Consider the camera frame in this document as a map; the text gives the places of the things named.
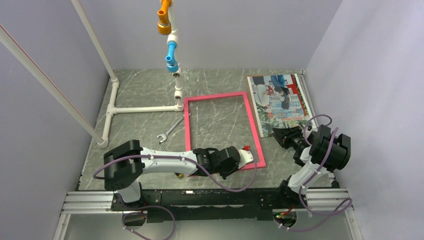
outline marble surface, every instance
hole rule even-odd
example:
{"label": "marble surface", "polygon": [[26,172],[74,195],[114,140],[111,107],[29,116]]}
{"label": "marble surface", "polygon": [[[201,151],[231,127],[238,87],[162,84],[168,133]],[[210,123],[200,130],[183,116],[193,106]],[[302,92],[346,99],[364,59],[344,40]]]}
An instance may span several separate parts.
{"label": "marble surface", "polygon": [[[174,104],[174,78],[162,69],[130,69],[115,71],[120,86],[116,97],[118,108],[168,106]],[[193,69],[184,70],[184,96],[248,91],[246,75],[272,75],[293,73],[281,70],[257,69]],[[109,82],[105,91],[95,129],[101,133],[105,113],[112,91]],[[242,97],[223,98],[193,102],[190,128],[192,148],[229,146],[241,148],[255,146]],[[103,165],[103,154],[129,140],[140,140],[141,146],[160,150],[157,135],[164,133],[182,112],[120,113],[112,118],[109,146],[99,147],[91,141],[80,180],[80,190],[104,190],[102,180],[92,178],[93,172]],[[278,187],[282,180],[295,174],[300,166],[293,160],[294,150],[281,148],[274,138],[261,138],[260,143],[266,167],[258,169],[252,188]],[[168,151],[185,151],[184,122],[164,143]],[[239,171],[226,180],[215,176],[220,183],[230,188],[244,187],[249,183],[253,170]],[[214,189],[219,188],[208,177],[177,178],[173,173],[153,173],[138,178],[144,189]],[[320,178],[314,187],[330,187],[328,177]]]}

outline pink frame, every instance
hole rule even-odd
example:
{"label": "pink frame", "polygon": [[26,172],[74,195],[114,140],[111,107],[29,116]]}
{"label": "pink frame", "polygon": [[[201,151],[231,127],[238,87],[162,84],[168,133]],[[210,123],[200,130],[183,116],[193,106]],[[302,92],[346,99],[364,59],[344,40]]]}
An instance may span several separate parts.
{"label": "pink frame", "polygon": [[[255,121],[252,115],[252,110],[249,103],[248,95],[245,91],[185,97],[184,98],[184,115],[185,116],[189,115],[189,102],[197,102],[197,101],[211,100],[211,99],[223,99],[223,98],[231,98],[231,97],[243,97],[244,99],[244,105],[246,106],[247,117],[249,118],[250,128],[252,130],[253,140],[254,140],[254,144],[256,145],[256,151],[259,158],[259,161],[257,162],[257,168],[265,168],[267,164],[265,163],[264,153],[262,152],[261,142],[259,141],[258,131],[256,129]],[[190,140],[190,118],[189,117],[184,118],[184,124],[185,124],[185,150],[190,151],[192,148],[192,144]],[[255,168],[255,165],[251,163],[244,166],[242,170],[250,170],[254,168]]]}

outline open-end wrench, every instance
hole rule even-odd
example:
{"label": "open-end wrench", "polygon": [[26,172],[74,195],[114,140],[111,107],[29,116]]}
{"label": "open-end wrench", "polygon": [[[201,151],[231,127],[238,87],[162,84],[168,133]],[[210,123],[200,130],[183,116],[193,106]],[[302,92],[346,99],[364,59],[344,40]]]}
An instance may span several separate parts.
{"label": "open-end wrench", "polygon": [[159,134],[156,138],[160,138],[162,137],[162,140],[159,141],[159,143],[163,143],[168,139],[168,135],[178,126],[178,124],[180,124],[182,121],[184,120],[184,114],[182,115],[182,117],[180,117],[174,124],[172,124],[172,126],[165,132],[165,133],[161,133]]}

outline magazine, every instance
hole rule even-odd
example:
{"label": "magazine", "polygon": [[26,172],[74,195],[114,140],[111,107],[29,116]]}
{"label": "magazine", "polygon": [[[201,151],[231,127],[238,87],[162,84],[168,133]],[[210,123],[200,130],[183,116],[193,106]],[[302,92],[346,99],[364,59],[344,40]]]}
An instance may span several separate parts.
{"label": "magazine", "polygon": [[[312,117],[297,74],[247,76],[247,83],[262,138],[269,137],[273,128],[303,128]],[[311,126],[317,127],[315,121]]]}

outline orange pipe fitting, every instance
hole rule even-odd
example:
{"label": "orange pipe fitting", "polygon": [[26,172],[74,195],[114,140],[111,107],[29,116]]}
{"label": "orange pipe fitting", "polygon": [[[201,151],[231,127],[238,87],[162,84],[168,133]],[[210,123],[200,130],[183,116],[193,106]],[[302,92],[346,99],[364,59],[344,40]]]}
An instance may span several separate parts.
{"label": "orange pipe fitting", "polygon": [[162,35],[171,34],[171,23],[168,17],[168,9],[172,5],[172,0],[162,0],[162,7],[157,11],[159,22],[157,23],[157,31]]}

